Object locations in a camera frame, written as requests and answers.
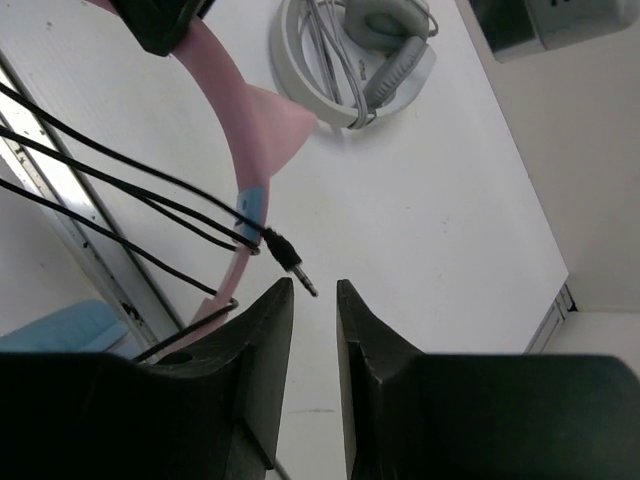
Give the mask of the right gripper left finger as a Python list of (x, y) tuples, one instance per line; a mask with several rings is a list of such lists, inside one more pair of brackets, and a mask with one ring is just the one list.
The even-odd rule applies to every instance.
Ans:
[(294, 287), (154, 364), (1, 357), (5, 479), (262, 479), (275, 463)]

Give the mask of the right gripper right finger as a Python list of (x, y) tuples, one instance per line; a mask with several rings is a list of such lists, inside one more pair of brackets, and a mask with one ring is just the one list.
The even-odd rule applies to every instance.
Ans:
[(606, 355), (436, 354), (337, 284), (351, 479), (635, 479), (639, 380)]

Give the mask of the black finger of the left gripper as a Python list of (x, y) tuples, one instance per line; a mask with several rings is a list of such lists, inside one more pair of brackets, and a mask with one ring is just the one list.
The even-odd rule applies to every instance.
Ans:
[(182, 42), (190, 23), (203, 19), (214, 0), (112, 0), (112, 7), (141, 47), (168, 56)]

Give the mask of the pink blue cat-ear headphones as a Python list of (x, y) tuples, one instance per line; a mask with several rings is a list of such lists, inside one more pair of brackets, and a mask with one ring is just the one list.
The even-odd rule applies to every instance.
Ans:
[(193, 193), (219, 207), (236, 220), (229, 229), (199, 212), (160, 194), (106, 174), (54, 151), (7, 128), (5, 139), (18, 141), (50, 158), (96, 178), (166, 216), (207, 241), (233, 252), (234, 256), (218, 289), (211, 289), (195, 279), (169, 267), (123, 237), (108, 232), (86, 218), (54, 202), (18, 189), (17, 194), (60, 212), (88, 228), (108, 237), (131, 252), (145, 258), (161, 270), (207, 293), (192, 323), (140, 355), (162, 358), (184, 348), (219, 327), (226, 315), (236, 308), (233, 297), (249, 258), (265, 244), (272, 257), (287, 272), (294, 274), (312, 295), (317, 289), (302, 271), (302, 260), (294, 246), (282, 235), (266, 226), (271, 178), (300, 150), (315, 128), (316, 117), (302, 106), (271, 91), (247, 83), (227, 50), (203, 19), (195, 18), (185, 38), (169, 55), (186, 68), (213, 108), (224, 131), (236, 174), (236, 207), (230, 207), (207, 192), (169, 174), (135, 161), (81, 134), (49, 114), (33, 101), (7, 85), (1, 92), (21, 105), (37, 119), (113, 160), (147, 173)]

